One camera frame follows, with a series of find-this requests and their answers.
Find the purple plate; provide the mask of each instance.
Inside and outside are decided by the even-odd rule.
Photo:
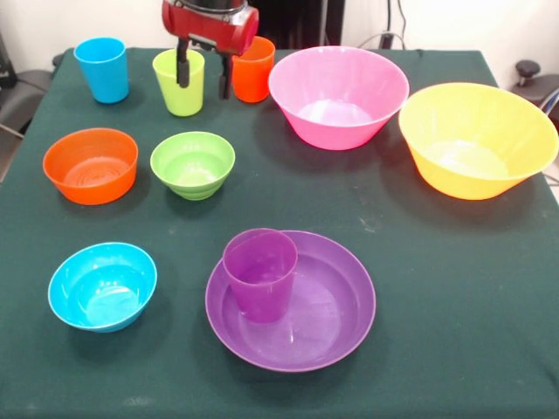
[[[284,232],[299,252],[286,315],[273,323],[247,320],[221,260],[206,288],[206,312],[218,338],[240,358],[301,373],[327,367],[361,344],[375,318],[376,297],[369,274],[345,247],[314,233]]]

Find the pink bowl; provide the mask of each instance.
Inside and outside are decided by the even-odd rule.
[[[268,83],[295,133],[326,150],[369,141],[410,93],[397,65],[349,46],[294,52],[273,68]]]

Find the table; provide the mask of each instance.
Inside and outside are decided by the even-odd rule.
[[[396,119],[356,150],[312,148],[271,99],[220,102],[213,55],[203,111],[175,118],[152,73],[157,53],[129,50],[130,96],[102,106],[67,52],[0,187],[0,417],[559,417],[559,211],[540,175],[486,202],[441,195],[415,170]],[[494,84],[478,52],[381,53],[412,91]],[[115,203],[82,207],[41,161],[62,135],[99,126],[137,140],[137,181]],[[237,150],[227,183],[199,203],[169,192],[148,164],[158,142],[189,130]],[[227,240],[257,226],[331,237],[369,270],[376,320],[348,358],[277,374],[212,333],[206,281]],[[71,329],[50,312],[50,277],[70,254],[111,240],[153,256],[155,295],[120,333]]]

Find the white wall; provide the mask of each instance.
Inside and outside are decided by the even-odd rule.
[[[559,0],[401,1],[408,48],[482,50],[504,87],[516,81],[514,63],[521,58],[535,59],[542,72],[559,72]],[[397,31],[401,20],[392,2]],[[345,45],[384,29],[385,0],[346,3]],[[162,0],[0,0],[0,31],[18,71],[51,68],[54,55],[93,36],[120,37],[130,46],[174,46],[161,7]],[[376,45],[378,38],[369,44]]]
[[[409,49],[481,50],[497,82],[516,82],[514,64],[540,63],[542,73],[559,72],[559,0],[401,0]],[[402,20],[392,0],[392,30]],[[386,29],[385,0],[346,0],[345,45],[359,45]],[[368,44],[377,47],[379,38]]]
[[[162,0],[0,0],[0,32],[17,71],[52,69],[52,57],[97,36],[171,47]]]

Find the plastic cup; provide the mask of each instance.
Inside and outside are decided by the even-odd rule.
[[[191,116],[202,109],[204,102],[204,56],[187,50],[190,83],[182,88],[176,83],[176,50],[167,50],[153,60],[153,67],[167,110],[175,116]]]
[[[283,317],[289,306],[297,247],[281,231],[247,230],[225,246],[227,280],[244,316],[258,323]]]
[[[116,38],[93,38],[73,52],[89,90],[100,103],[116,103],[128,96],[126,46]]]
[[[268,77],[273,68],[276,47],[272,41],[254,37],[249,49],[233,57],[233,91],[239,100],[260,102],[268,97]]]

